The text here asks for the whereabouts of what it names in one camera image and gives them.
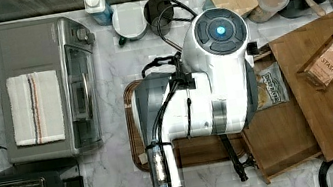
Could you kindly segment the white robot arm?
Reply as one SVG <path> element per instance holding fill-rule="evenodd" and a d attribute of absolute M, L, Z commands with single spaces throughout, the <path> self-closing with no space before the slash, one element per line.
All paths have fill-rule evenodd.
<path fill-rule="evenodd" d="M 194 18 L 171 73 L 152 72 L 132 93 L 153 187 L 182 187 L 172 142 L 239 133 L 258 107 L 253 64 L 246 59 L 247 24 L 232 10 Z"/>

